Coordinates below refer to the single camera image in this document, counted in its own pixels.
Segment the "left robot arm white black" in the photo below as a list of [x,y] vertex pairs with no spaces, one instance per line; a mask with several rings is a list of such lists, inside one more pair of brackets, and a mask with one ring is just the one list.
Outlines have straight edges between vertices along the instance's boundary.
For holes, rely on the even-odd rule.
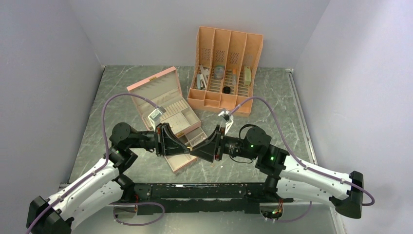
[[114,126],[105,156],[87,173],[48,198],[36,197],[29,206],[27,233],[70,234],[80,223],[114,202],[130,202],[134,183],[123,173],[138,158],[133,149],[157,156],[188,154],[190,149],[172,132],[168,123],[154,131],[137,131],[121,122]]

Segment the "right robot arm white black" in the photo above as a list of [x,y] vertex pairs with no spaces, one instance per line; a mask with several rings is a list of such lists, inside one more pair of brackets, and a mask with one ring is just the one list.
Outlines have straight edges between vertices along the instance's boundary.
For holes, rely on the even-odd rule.
[[252,124],[244,128],[247,132],[241,138],[225,136],[224,128],[217,126],[190,154],[208,162],[220,161],[223,155],[255,161],[255,168],[267,176],[262,194],[254,196],[259,201],[315,201],[333,207],[345,217],[361,218],[362,173],[338,173],[296,160],[286,150],[272,145],[271,137],[262,128]]

